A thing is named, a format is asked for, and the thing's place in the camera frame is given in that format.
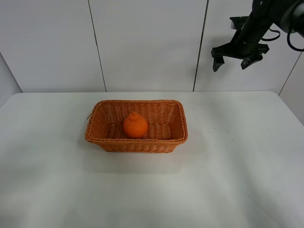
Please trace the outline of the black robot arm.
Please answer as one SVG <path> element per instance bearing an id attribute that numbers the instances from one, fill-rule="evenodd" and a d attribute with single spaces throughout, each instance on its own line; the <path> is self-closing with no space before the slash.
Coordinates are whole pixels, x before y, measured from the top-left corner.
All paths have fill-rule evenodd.
<path id="1" fill-rule="evenodd" d="M 287 34 L 287 44 L 292 50 L 303 52 L 302 48 L 296 48 L 290 41 L 293 33 L 304 35 L 302 0 L 254 0 L 249 16 L 231 17 L 230 20 L 236 32 L 229 43 L 212 49 L 214 72 L 225 63 L 223 57 L 241 59 L 243 70 L 261 61 L 262 55 L 269 51 L 269 47 L 259 41 L 274 41 L 281 34 L 280 31 L 270 28 L 273 24 Z M 275 38 L 263 38 L 269 30 L 279 35 Z"/>

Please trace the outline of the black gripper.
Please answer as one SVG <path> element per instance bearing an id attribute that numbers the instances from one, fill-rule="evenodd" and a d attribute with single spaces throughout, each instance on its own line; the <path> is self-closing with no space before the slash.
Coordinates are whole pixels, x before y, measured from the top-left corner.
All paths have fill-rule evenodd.
<path id="1" fill-rule="evenodd" d="M 267 53 L 269 47 L 267 44 L 260 44 L 259 41 L 268 29 L 269 19 L 249 15 L 242 29 L 236 30 L 229 43 L 212 49 L 213 71 L 217 72 L 225 64 L 223 57 L 243 59 L 242 69 L 261 61 L 263 59 L 261 54 Z"/>

